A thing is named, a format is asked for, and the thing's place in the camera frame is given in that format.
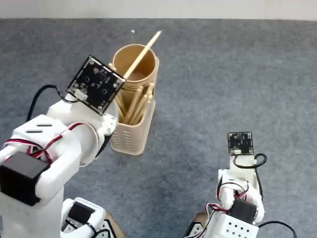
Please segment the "floor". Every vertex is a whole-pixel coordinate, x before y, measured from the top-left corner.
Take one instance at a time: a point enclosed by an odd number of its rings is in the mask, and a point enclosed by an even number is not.
[[[227,168],[227,132],[253,132],[265,221],[315,238],[317,220],[316,23],[262,20],[0,20],[0,139],[21,125],[44,84],[66,88],[92,54],[108,63],[120,47],[154,46],[157,108],[142,156],[108,146],[65,186],[111,212],[128,237],[182,238],[197,212],[216,202]],[[47,91],[36,114],[58,100]],[[258,238],[292,237],[279,225]]]

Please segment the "beige plastic container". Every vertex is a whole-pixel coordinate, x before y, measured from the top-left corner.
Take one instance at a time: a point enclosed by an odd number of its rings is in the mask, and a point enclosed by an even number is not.
[[[144,47],[144,45],[139,44],[122,47],[113,56],[113,67],[120,75],[124,75]],[[135,90],[140,86],[147,87],[151,82],[156,83],[158,69],[159,60],[154,52],[149,49],[130,77],[127,78],[123,88]]]
[[[133,92],[122,90],[122,97],[126,105],[131,102]],[[111,147],[114,151],[129,155],[140,155],[143,153],[149,135],[150,125],[155,110],[155,99],[142,116],[137,125],[126,125],[119,123],[111,137]]]
[[[144,45],[132,44],[119,49],[112,61],[112,66],[120,74],[124,75],[130,65],[140,54]],[[134,92],[140,86],[146,88],[151,83],[156,84],[159,69],[159,60],[150,49],[127,79],[123,90],[120,91],[126,108],[129,108]],[[126,125],[119,123],[111,138],[111,147],[114,151],[129,154],[140,155],[145,149],[148,138],[150,125],[155,110],[154,99],[155,87],[153,89],[153,99],[147,107],[146,112],[142,116],[137,125]]]

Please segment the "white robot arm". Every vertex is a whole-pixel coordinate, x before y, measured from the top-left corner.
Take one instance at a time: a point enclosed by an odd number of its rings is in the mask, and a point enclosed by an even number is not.
[[[255,224],[262,221],[264,206],[256,169],[266,162],[266,155],[253,155],[251,132],[229,133],[228,143],[230,168],[218,171],[216,197],[221,205],[208,203],[205,227],[196,224],[186,238],[257,237]],[[257,163],[261,156],[263,161]]]
[[[82,198],[63,202],[63,190],[109,141],[118,123],[112,101],[124,82],[89,56],[64,100],[13,131],[0,151],[2,238],[115,237],[111,224],[101,229],[102,207]]]

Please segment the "white wall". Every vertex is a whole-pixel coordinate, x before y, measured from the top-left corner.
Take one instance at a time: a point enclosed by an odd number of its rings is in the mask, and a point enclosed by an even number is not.
[[[0,0],[0,18],[317,20],[317,0]]]

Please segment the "black circuit board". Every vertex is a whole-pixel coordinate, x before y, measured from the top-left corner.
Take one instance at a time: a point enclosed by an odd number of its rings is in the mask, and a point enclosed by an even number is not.
[[[103,115],[125,82],[107,65],[89,56],[66,91]]]
[[[253,155],[252,132],[229,132],[228,133],[229,155]]]

